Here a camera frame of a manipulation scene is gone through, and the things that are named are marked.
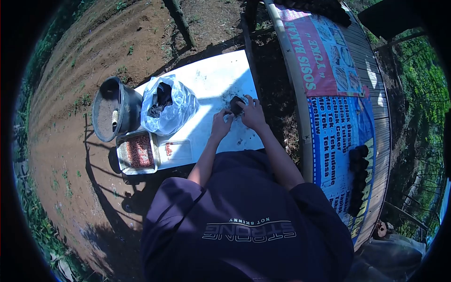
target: white table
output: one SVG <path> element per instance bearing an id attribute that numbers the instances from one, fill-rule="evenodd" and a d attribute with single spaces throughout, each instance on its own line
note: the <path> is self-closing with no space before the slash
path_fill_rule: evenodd
<path id="1" fill-rule="evenodd" d="M 244 95 L 257 98 L 248 60 L 244 50 L 207 58 L 170 71 L 162 77 L 175 74 L 176 78 L 196 94 L 199 111 L 173 135 L 158 136 L 158 150 L 161 165 L 166 169 L 195 163 L 200 158 L 212 130 L 213 115 L 230 107 L 230 100 L 237 95 L 244 101 Z M 144 89 L 157 79 L 145 83 L 135 90 L 143 95 Z M 171 156 L 166 155 L 165 146 L 172 142 Z M 263 148 L 260 137 L 247 128 L 236 117 L 227 136 L 219 144 L 217 153 L 227 151 L 258 150 Z"/>

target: tree trunk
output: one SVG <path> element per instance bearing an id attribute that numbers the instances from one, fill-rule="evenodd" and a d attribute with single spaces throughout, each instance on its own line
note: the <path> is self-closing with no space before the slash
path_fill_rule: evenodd
<path id="1" fill-rule="evenodd" d="M 180 8 L 178 0 L 163 0 L 165 6 L 168 8 L 170 16 L 174 19 L 177 28 L 180 30 L 180 33 L 183 36 L 188 47 L 196 47 L 196 43 L 194 42 L 194 38 L 189 32 L 188 22 L 185 20 L 183 16 L 182 9 Z"/>
<path id="2" fill-rule="evenodd" d="M 381 50 L 384 47 L 390 47 L 390 46 L 396 45 L 398 43 L 401 43 L 403 41 L 406 41 L 406 40 L 409 40 L 409 39 L 413 39 L 413 38 L 416 38 L 416 37 L 419 37 L 419 36 L 422 36 L 422 35 L 426 35 L 426 32 L 421 31 L 421 32 L 410 34 L 410 35 L 408 35 L 406 37 L 403 37 L 403 38 L 400 38 L 400 39 L 395 40 L 393 42 L 389 42 L 389 43 L 387 43 L 385 45 L 379 46 L 379 47 L 375 48 L 373 51 L 376 52 L 376 51 Z"/>

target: dirt ground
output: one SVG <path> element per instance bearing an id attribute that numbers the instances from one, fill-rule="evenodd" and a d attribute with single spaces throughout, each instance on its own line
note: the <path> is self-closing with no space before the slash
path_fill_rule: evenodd
<path id="1" fill-rule="evenodd" d="M 61 240 L 113 281 L 143 279 L 143 216 L 161 182 L 186 177 L 193 165 L 126 185 L 115 141 L 103 143 L 93 132 L 94 95 L 110 76 L 136 87 L 151 76 L 244 49 L 242 5 L 181 1 L 197 44 L 188 49 L 161 1 L 128 1 L 118 12 L 115 3 L 100 0 L 67 30 L 43 70 L 29 125 L 29 164 L 38 196 Z"/>

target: plastic tray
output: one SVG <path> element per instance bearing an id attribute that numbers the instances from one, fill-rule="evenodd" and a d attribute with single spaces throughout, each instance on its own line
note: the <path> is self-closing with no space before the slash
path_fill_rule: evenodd
<path id="1" fill-rule="evenodd" d="M 126 141 L 130 138 L 148 134 L 150 138 L 150 147 L 152 149 L 153 164 L 154 167 L 130 167 L 129 155 L 127 153 L 127 143 Z M 160 153 L 158 152 L 158 145 L 156 143 L 156 136 L 154 137 L 152 133 L 145 129 L 139 129 L 136 131 L 128 132 L 125 135 L 116 137 L 116 152 L 117 158 L 119 160 L 119 168 L 126 175 L 140 175 L 140 174 L 150 174 L 155 173 L 158 166 L 161 164 Z"/>
<path id="2" fill-rule="evenodd" d="M 166 144 L 171 143 L 171 155 L 166 154 Z M 160 158 L 165 164 L 176 164 L 177 166 L 190 164 L 193 162 L 193 153 L 191 151 L 191 142 L 189 140 L 165 141 L 161 142 Z"/>

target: black cloth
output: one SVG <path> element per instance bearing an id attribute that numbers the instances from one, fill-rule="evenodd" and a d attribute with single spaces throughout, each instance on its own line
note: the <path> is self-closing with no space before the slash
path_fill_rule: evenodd
<path id="1" fill-rule="evenodd" d="M 147 281 L 342 281 L 354 247 L 318 186 L 287 192 L 248 150 L 217 154 L 205 187 L 166 179 L 140 255 Z"/>
<path id="2" fill-rule="evenodd" d="M 160 117 L 166 106 L 172 105 L 172 88 L 170 85 L 160 82 L 156 89 L 156 94 L 152 96 L 152 107 L 147 111 L 147 115 L 153 118 Z"/>

